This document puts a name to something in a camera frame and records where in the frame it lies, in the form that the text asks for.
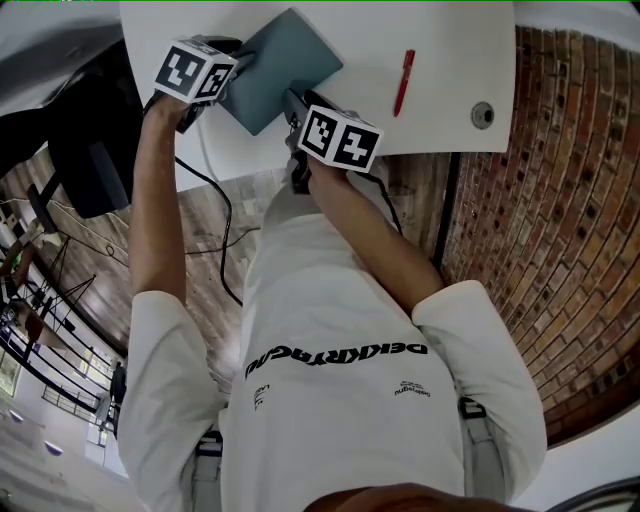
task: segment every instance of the desk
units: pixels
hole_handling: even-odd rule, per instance
[[[162,3],[123,2],[120,11],[133,75],[143,103],[168,42],[179,35],[247,40],[294,6],[344,62],[316,89],[385,131],[379,154],[507,148],[515,81],[513,6],[506,3]],[[399,117],[393,105],[405,51],[416,57]],[[472,107],[489,102],[495,121],[479,130]],[[280,116],[249,134],[220,105],[208,109],[176,152],[218,180],[282,168],[289,131]],[[201,184],[178,170],[179,190]]]

